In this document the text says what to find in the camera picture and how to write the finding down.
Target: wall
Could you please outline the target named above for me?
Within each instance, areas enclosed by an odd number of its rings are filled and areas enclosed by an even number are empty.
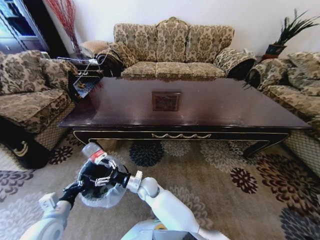
[[[156,24],[171,16],[189,24],[221,24],[235,28],[231,46],[263,55],[268,44],[280,35],[285,16],[309,10],[306,17],[320,15],[320,0],[74,0],[75,29],[79,43],[87,40],[113,41],[116,23]],[[68,37],[54,19],[66,47]],[[320,52],[320,26],[304,30],[287,42],[282,56],[299,51]]]

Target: vase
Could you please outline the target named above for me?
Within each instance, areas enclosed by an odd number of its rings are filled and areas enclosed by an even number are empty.
[[[261,61],[266,59],[277,59],[282,53],[282,51],[286,48],[285,45],[277,45],[277,44],[269,44],[269,47],[265,51],[265,54],[262,56]]]

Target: floral patterned rug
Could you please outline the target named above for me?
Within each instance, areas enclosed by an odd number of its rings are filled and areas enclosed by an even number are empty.
[[[199,224],[234,240],[320,239],[319,179],[280,146],[252,159],[242,157],[249,142],[128,141],[105,149],[131,173],[143,171],[169,189]],[[0,171],[0,239],[16,240],[42,217],[38,200],[76,179],[86,161],[71,134],[47,166],[35,171]],[[76,199],[64,238],[118,240],[136,223],[155,216],[129,191],[112,208],[85,206]]]

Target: sofa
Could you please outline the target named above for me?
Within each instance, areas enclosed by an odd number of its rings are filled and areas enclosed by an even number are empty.
[[[165,81],[243,80],[256,59],[229,47],[234,33],[231,26],[190,25],[176,17],[155,25],[118,23],[113,29],[114,42],[90,56],[104,66],[105,76]],[[83,53],[88,54],[88,46],[93,45],[92,41],[81,44]],[[101,46],[100,41],[96,42],[95,49]]]
[[[58,123],[74,108],[76,67],[37,50],[0,52],[0,170],[46,165],[65,128]]]
[[[320,52],[297,52],[254,66],[246,82],[304,120],[285,145],[320,176]]]

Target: coffee table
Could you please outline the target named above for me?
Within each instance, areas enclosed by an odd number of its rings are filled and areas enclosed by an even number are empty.
[[[110,140],[254,141],[244,157],[311,128],[244,81],[128,80],[104,77],[65,117],[82,143]],[[181,92],[178,111],[153,111],[152,92]]]

